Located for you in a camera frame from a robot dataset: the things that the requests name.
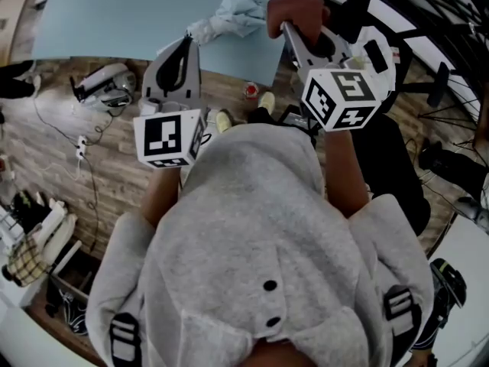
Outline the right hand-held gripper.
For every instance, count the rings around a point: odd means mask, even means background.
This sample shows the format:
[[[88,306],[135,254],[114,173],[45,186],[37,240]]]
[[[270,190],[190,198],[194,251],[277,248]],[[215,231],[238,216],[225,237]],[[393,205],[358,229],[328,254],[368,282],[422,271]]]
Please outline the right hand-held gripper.
[[[317,58],[297,26],[285,21],[282,32],[292,61],[300,69],[303,117],[316,121],[326,132],[364,128],[381,106],[381,91],[368,70],[351,57],[349,43],[322,26],[319,50],[331,63],[320,67],[315,66]]]

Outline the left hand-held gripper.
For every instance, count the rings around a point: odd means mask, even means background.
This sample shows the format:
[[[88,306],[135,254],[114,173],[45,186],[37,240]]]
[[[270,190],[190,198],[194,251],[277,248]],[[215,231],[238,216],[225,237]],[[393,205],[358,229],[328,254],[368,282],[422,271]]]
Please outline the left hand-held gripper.
[[[144,73],[142,89],[151,94],[180,91],[186,98],[200,93],[199,45],[184,36],[161,49]],[[192,166],[207,128],[209,108],[190,102],[142,98],[133,119],[138,160],[153,169]]]

